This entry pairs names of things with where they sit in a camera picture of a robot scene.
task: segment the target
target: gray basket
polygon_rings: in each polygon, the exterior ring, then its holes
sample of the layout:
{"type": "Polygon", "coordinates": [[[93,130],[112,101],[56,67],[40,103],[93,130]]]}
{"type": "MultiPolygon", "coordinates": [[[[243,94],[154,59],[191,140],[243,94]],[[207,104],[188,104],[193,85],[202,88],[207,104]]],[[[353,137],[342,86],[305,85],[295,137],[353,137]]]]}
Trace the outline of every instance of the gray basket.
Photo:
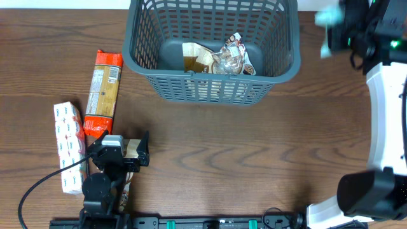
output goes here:
{"type": "Polygon", "coordinates": [[[171,101],[251,105],[300,69],[295,0],[132,0],[123,58],[171,101]],[[217,51],[235,32],[257,76],[185,73],[184,42],[217,51]]]}

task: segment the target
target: wooden table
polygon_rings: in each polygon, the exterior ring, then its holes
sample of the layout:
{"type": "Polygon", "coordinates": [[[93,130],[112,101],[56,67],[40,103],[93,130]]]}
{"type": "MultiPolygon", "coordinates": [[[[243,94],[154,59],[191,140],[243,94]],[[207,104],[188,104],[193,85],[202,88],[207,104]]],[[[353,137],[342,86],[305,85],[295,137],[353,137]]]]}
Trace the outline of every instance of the wooden table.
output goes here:
{"type": "MultiPolygon", "coordinates": [[[[121,52],[127,11],[0,10],[0,228],[19,228],[17,206],[59,168],[53,104],[85,110],[97,49],[121,52]]],[[[129,211],[162,216],[256,215],[301,209],[366,168],[370,100],[349,53],[321,60],[324,29],[301,12],[300,73],[251,107],[167,102],[123,68],[114,134],[150,131],[151,163],[133,178],[129,211]]],[[[29,228],[77,218],[81,195],[60,176],[24,204],[29,228]]],[[[406,222],[371,228],[405,228],[406,222]]]]}

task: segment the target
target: orange package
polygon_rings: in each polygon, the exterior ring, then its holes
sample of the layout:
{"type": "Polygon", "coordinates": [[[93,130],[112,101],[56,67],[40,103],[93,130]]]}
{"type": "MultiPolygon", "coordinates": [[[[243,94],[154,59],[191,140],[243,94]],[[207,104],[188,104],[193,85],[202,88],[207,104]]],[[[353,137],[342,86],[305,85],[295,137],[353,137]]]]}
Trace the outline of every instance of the orange package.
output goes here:
{"type": "Polygon", "coordinates": [[[111,134],[122,67],[121,54],[104,53],[102,50],[97,50],[95,70],[83,123],[86,135],[98,138],[105,130],[111,134]]]}

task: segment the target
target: white backdrop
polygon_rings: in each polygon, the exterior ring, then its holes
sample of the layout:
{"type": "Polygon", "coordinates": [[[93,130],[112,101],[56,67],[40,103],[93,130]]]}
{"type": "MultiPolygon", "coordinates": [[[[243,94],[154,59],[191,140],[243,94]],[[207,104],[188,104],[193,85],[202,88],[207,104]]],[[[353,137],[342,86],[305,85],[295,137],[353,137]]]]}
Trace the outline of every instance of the white backdrop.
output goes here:
{"type": "MultiPolygon", "coordinates": [[[[318,11],[338,0],[297,0],[298,10],[318,11]]],[[[0,8],[128,9],[130,0],[0,0],[0,8]]]]}

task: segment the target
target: green tape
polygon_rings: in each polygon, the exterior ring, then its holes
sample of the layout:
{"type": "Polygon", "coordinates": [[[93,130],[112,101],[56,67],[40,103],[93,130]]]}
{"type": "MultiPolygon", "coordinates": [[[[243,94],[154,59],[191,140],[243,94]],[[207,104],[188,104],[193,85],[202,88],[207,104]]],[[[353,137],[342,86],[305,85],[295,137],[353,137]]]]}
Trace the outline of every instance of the green tape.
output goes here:
{"type": "Polygon", "coordinates": [[[249,220],[249,229],[257,229],[257,220],[249,220]]]}
{"type": "Polygon", "coordinates": [[[167,229],[176,229],[175,221],[167,221],[167,229]]]}

